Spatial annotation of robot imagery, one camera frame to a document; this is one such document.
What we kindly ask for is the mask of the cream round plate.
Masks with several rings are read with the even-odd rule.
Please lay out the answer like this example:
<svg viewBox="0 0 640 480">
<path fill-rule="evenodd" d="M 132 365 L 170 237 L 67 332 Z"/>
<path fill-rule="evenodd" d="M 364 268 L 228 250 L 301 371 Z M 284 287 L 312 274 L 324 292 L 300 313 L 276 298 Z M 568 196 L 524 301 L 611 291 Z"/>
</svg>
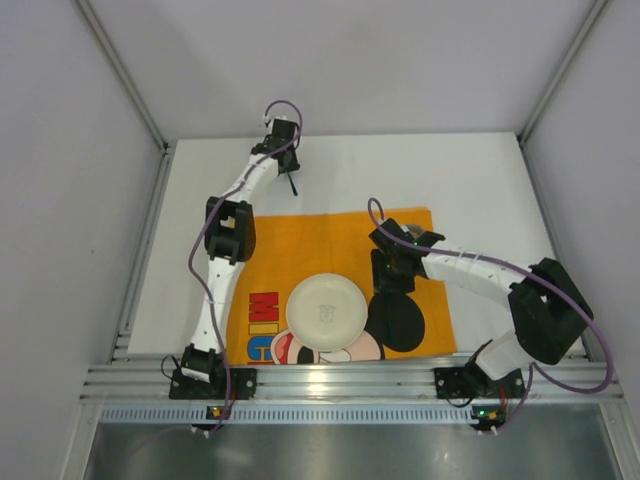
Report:
<svg viewBox="0 0 640 480">
<path fill-rule="evenodd" d="M 286 304 L 286 322 L 304 347 L 333 352 L 364 331 L 368 305 L 358 286 L 344 276 L 322 273 L 300 282 Z"/>
</svg>

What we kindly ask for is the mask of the orange cartoon mouse placemat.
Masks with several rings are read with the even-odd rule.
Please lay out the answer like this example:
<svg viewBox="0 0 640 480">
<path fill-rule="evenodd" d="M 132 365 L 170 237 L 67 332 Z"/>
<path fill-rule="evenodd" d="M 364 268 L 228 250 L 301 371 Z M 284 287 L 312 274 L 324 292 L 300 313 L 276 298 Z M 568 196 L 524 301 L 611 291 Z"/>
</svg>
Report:
<svg viewBox="0 0 640 480">
<path fill-rule="evenodd" d="M 437 281 L 419 281 L 413 292 L 395 294 L 397 341 L 389 347 L 388 297 L 379 297 L 373 289 L 372 229 L 364 211 L 257 218 L 257 244 L 235 288 L 227 326 L 231 364 L 346 363 L 456 352 L 446 290 Z M 286 322 L 293 289 L 322 273 L 354 282 L 369 307 L 364 331 L 351 345 L 333 352 L 302 346 Z"/>
</svg>

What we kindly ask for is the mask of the small grey metal cup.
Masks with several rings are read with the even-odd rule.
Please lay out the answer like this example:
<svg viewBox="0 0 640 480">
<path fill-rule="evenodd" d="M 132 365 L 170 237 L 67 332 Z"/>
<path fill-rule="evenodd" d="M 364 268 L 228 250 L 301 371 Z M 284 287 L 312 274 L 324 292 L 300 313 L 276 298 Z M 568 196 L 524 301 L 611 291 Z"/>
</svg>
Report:
<svg viewBox="0 0 640 480">
<path fill-rule="evenodd" d="M 406 224 L 405 225 L 407 232 L 414 238 L 419 238 L 425 230 L 418 224 Z"/>
</svg>

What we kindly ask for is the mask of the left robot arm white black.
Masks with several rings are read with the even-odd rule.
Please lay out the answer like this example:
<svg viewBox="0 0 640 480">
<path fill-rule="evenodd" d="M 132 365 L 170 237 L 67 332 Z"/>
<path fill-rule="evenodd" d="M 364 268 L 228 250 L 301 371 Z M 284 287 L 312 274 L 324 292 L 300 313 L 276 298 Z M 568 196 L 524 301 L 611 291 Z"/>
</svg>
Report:
<svg viewBox="0 0 640 480">
<path fill-rule="evenodd" d="M 236 181 L 219 197 L 208 200 L 205 225 L 195 246 L 207 255 L 207 274 L 199 275 L 189 254 L 188 269 L 204 289 L 201 313 L 185 348 L 181 374 L 212 385 L 224 385 L 230 375 L 225 341 L 235 287 L 252 257 L 257 234 L 252 202 L 280 175 L 300 168 L 296 148 L 301 124 L 278 116 L 266 121 L 264 139 L 250 152 Z"/>
</svg>

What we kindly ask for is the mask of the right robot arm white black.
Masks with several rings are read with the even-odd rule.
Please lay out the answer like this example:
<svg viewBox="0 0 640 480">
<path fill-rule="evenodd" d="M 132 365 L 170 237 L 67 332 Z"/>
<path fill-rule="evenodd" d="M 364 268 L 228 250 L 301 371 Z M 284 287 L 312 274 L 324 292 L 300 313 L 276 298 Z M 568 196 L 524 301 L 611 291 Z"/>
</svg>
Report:
<svg viewBox="0 0 640 480">
<path fill-rule="evenodd" d="M 378 223 L 369 238 L 383 256 L 385 281 L 401 286 L 417 277 L 440 281 L 508 311 L 512 327 L 486 341 L 465 365 L 476 385 L 497 382 L 524 367 L 538 370 L 559 363 L 594 324 L 586 300 L 554 259 L 520 266 L 466 250 L 436 232 L 415 232 L 392 218 Z"/>
</svg>

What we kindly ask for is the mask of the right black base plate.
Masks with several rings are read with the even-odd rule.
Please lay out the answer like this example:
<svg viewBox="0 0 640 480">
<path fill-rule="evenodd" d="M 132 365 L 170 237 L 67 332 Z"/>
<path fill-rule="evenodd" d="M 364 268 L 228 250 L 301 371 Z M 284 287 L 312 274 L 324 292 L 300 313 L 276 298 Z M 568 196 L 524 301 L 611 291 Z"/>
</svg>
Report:
<svg viewBox="0 0 640 480">
<path fill-rule="evenodd" d="M 433 370 L 438 399 L 507 399 L 521 398 L 525 381 L 520 370 L 492 380 L 479 367 L 440 367 Z"/>
</svg>

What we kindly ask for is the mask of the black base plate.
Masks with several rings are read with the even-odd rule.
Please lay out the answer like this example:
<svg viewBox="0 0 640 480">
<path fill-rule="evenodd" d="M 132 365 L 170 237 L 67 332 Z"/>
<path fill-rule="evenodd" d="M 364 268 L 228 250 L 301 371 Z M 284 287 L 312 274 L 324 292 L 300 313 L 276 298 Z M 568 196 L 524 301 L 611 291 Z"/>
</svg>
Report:
<svg viewBox="0 0 640 480">
<path fill-rule="evenodd" d="M 231 368 L 231 400 L 249 400 L 257 389 L 257 370 Z M 226 374 L 220 375 L 218 386 L 184 376 L 175 369 L 171 377 L 169 398 L 171 400 L 224 400 L 226 398 Z"/>
<path fill-rule="evenodd" d="M 440 367 L 433 370 L 438 399 L 507 399 L 521 398 L 525 381 L 520 370 L 492 380 L 479 367 Z"/>
</svg>

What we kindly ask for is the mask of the left aluminium frame post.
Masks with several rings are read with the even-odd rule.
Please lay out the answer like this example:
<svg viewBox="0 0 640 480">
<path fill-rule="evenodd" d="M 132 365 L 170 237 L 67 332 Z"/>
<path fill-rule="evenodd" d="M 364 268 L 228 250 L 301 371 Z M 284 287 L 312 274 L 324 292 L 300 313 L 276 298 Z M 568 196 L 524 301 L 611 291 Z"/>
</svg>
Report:
<svg viewBox="0 0 640 480">
<path fill-rule="evenodd" d="M 91 35 L 97 42 L 100 51 L 108 62 L 117 81 L 124 89 L 131 106 L 144 124 L 146 131 L 153 140 L 153 143 L 159 151 L 166 151 L 168 149 L 168 142 L 155 122 L 146 102 L 143 99 L 143 96 L 129 72 L 129 69 L 121 58 L 121 55 L 99 18 L 94 6 L 87 0 L 72 0 L 71 3 L 89 28 Z"/>
</svg>

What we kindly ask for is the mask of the aluminium frame post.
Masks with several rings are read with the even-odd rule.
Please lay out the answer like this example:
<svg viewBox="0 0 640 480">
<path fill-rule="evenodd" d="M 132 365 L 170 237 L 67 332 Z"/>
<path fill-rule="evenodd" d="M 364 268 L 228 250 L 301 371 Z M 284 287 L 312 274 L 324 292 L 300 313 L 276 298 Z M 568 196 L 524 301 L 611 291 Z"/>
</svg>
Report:
<svg viewBox="0 0 640 480">
<path fill-rule="evenodd" d="M 71 3 L 89 28 L 91 35 L 97 42 L 100 51 L 108 62 L 117 81 L 124 89 L 131 106 L 144 124 L 146 131 L 153 140 L 153 143 L 159 151 L 166 151 L 168 149 L 168 142 L 155 122 L 146 102 L 143 99 L 143 96 L 129 72 L 129 69 L 121 58 L 121 55 L 99 18 L 94 6 L 87 0 L 72 0 Z"/>
<path fill-rule="evenodd" d="M 589 8 L 580 20 L 575 32 L 571 35 L 570 41 L 564 48 L 540 95 L 537 97 L 524 126 L 516 135 L 520 146 L 525 145 L 536 130 L 545 112 L 551 106 L 552 101 L 566 81 L 572 66 L 588 43 L 591 34 L 604 18 L 611 4 L 611 0 L 596 0 L 590 2 Z"/>
</svg>

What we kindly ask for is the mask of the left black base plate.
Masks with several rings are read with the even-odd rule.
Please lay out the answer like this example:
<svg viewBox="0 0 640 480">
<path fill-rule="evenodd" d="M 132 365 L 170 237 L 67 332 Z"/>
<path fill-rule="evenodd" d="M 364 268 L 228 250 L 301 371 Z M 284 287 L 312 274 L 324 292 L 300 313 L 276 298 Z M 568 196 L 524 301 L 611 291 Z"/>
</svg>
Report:
<svg viewBox="0 0 640 480">
<path fill-rule="evenodd" d="M 231 400 L 249 400 L 257 389 L 257 370 L 231 368 Z M 218 386 L 184 376 L 175 369 L 171 377 L 169 398 L 171 400 L 224 400 L 226 398 L 226 374 L 220 375 Z"/>
</svg>

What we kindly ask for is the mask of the aluminium mounting rail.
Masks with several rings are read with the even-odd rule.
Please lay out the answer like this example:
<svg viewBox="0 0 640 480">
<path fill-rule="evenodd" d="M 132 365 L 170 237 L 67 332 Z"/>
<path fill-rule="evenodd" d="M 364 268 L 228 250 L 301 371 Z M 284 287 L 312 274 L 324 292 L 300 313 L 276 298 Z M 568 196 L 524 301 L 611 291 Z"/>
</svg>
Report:
<svg viewBox="0 0 640 480">
<path fill-rule="evenodd" d="M 160 372 L 159 358 L 154 361 L 134 358 L 116 360 L 110 365 L 94 365 L 81 387 L 84 401 L 160 401 L 168 400 L 170 381 Z M 258 366 L 253 402 L 398 402 L 423 400 L 444 403 L 436 398 L 433 369 L 462 366 L 461 355 L 427 357 L 398 361 L 323 365 Z M 574 387 L 595 387 L 604 379 L 602 362 L 569 358 L 545 370 L 555 379 Z M 603 392 L 581 395 L 566 391 L 536 373 L 529 400 L 532 403 L 621 403 L 623 389 L 614 377 Z"/>
</svg>

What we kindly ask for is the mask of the right aluminium frame post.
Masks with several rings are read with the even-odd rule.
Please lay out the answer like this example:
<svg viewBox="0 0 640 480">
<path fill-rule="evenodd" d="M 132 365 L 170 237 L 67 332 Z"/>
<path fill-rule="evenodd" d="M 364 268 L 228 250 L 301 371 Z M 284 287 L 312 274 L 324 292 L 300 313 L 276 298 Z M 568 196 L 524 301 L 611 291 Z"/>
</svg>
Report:
<svg viewBox="0 0 640 480">
<path fill-rule="evenodd" d="M 552 101 L 566 81 L 572 66 L 588 43 L 591 34 L 604 18 L 611 4 L 611 0 L 596 0 L 590 2 L 589 8 L 580 20 L 575 32 L 571 35 L 570 41 L 564 48 L 540 95 L 537 97 L 524 126 L 516 135 L 520 146 L 525 145 L 536 130 L 545 112 L 551 106 Z"/>
</svg>

